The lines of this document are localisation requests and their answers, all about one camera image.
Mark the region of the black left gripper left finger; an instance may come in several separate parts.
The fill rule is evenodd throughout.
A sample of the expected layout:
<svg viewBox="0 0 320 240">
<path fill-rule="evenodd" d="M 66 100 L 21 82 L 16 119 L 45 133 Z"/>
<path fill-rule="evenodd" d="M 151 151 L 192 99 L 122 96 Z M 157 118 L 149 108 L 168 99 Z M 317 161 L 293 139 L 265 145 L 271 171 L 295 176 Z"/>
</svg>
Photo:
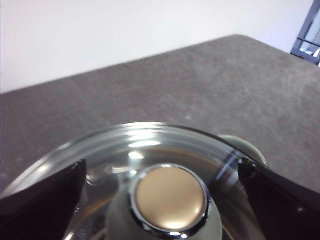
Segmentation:
<svg viewBox="0 0 320 240">
<path fill-rule="evenodd" d="M 61 240 L 81 198 L 85 160 L 0 201 L 2 240 Z"/>
</svg>

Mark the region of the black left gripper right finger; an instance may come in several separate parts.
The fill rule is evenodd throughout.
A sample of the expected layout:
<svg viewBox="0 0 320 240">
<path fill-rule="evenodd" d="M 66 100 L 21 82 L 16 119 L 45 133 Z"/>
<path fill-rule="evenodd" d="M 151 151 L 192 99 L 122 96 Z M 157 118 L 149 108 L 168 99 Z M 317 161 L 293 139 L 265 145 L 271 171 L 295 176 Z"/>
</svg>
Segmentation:
<svg viewBox="0 0 320 240">
<path fill-rule="evenodd" d="M 318 240 L 320 194 L 290 181 L 248 158 L 238 178 L 268 240 Z"/>
</svg>

